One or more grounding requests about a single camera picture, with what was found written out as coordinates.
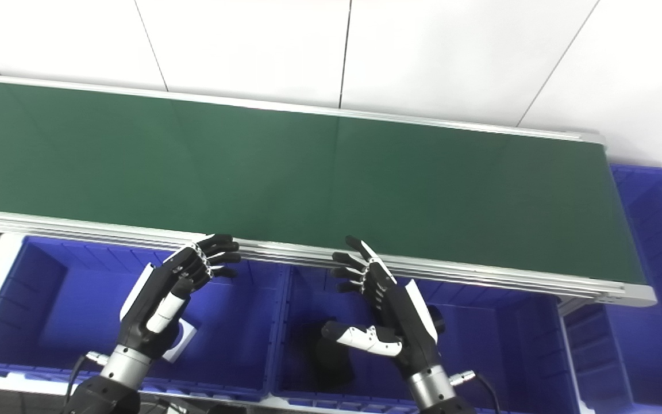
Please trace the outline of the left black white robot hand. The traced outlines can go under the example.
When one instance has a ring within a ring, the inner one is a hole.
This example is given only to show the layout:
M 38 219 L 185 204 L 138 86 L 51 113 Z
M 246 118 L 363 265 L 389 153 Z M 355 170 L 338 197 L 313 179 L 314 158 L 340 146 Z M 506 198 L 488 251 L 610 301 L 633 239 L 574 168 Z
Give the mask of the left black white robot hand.
M 117 350 L 160 359 L 179 335 L 179 320 L 191 295 L 217 276 L 236 277 L 228 264 L 240 261 L 239 244 L 231 235 L 210 234 L 185 244 L 151 267 L 121 320 Z

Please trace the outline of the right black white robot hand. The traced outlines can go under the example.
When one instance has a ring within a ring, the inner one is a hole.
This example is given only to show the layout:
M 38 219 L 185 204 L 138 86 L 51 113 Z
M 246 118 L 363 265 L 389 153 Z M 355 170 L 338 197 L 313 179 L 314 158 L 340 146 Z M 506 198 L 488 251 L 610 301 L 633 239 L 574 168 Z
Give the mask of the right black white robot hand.
M 321 336 L 343 346 L 390 357 L 406 380 L 432 375 L 441 367 L 438 331 L 414 281 L 400 283 L 383 259 L 365 241 L 346 236 L 346 244 L 358 253 L 334 252 L 338 267 L 333 276 L 342 279 L 339 293 L 359 293 L 370 306 L 373 324 L 368 327 L 328 321 Z

